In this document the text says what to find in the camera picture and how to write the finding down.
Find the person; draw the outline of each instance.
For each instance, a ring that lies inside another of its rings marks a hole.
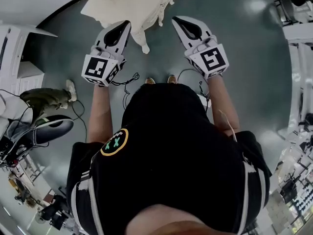
[[[31,89],[23,92],[20,98],[33,109],[33,120],[35,120],[48,109],[67,109],[69,102],[77,100],[74,83],[68,79],[66,87],[66,90],[51,88]]]
[[[113,135],[109,88],[94,87],[89,142],[73,146],[67,201],[89,235],[241,234],[266,205],[270,171],[241,131],[223,78],[208,79],[214,124],[197,94],[151,78]]]

